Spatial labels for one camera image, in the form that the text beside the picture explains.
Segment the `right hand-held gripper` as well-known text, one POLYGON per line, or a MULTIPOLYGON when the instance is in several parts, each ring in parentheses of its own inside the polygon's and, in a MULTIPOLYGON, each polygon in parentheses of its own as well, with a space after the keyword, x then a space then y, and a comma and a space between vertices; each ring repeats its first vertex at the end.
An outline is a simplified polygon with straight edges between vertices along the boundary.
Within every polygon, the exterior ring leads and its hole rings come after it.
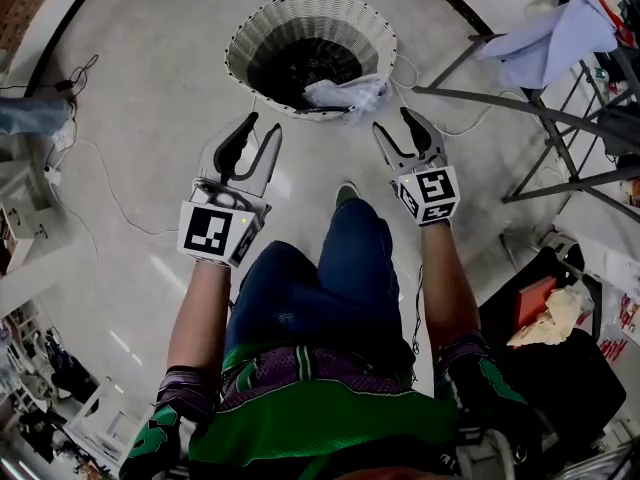
POLYGON ((372 124, 374 138, 393 173, 391 186, 417 225, 448 221, 459 206, 460 190, 442 134, 415 110, 402 106, 400 113, 418 156, 403 153, 382 125, 372 124))

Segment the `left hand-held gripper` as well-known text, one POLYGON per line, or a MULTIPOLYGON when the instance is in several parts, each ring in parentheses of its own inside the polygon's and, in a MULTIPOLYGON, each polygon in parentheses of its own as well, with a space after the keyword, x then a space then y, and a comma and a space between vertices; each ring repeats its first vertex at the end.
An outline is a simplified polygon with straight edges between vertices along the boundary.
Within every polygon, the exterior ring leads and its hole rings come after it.
POLYGON ((241 115, 205 145, 189 200, 181 204, 177 250, 197 260, 239 266, 265 224, 264 193, 282 144, 282 127, 265 135, 245 172, 236 170, 259 114, 241 115))

